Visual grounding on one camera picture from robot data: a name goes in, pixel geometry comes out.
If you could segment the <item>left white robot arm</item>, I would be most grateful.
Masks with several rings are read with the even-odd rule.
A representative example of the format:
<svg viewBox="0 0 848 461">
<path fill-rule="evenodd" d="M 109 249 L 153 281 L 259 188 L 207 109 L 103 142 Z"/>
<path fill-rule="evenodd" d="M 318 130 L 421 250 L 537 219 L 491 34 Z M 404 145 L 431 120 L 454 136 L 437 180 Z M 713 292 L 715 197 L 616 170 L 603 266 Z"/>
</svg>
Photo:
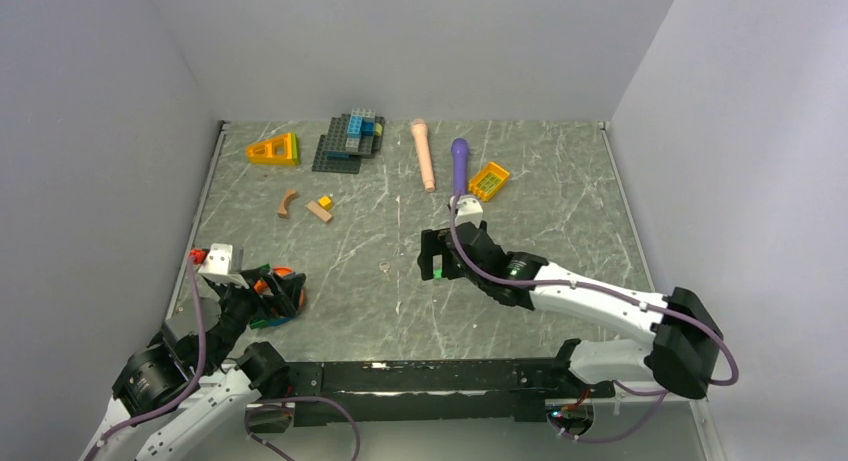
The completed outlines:
<svg viewBox="0 0 848 461">
<path fill-rule="evenodd" d="M 214 286 L 216 300 L 196 296 L 189 328 L 164 323 L 128 359 L 82 459 L 179 460 L 249 404 L 291 394 L 290 368 L 269 342 L 250 344 L 232 367 L 223 366 L 254 318 L 299 313 L 305 281 L 302 273 L 261 266 Z"/>
</svg>

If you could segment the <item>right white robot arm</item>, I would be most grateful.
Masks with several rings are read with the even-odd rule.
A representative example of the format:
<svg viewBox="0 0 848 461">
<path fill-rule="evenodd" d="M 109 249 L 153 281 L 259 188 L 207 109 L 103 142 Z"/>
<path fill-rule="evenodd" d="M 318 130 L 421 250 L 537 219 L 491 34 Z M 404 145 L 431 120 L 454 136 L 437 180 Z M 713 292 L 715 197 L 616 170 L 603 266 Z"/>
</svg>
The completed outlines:
<svg viewBox="0 0 848 461">
<path fill-rule="evenodd" d="M 425 229 L 417 258 L 422 279 L 465 278 L 499 304 L 581 317 L 620 334 L 614 341 L 564 342 L 551 371 L 562 395 L 612 381 L 655 382 L 699 400 L 721 385 L 713 373 L 726 345 L 699 296 L 677 287 L 669 294 L 626 289 L 576 274 L 544 257 L 505 251 L 484 223 Z"/>
</svg>

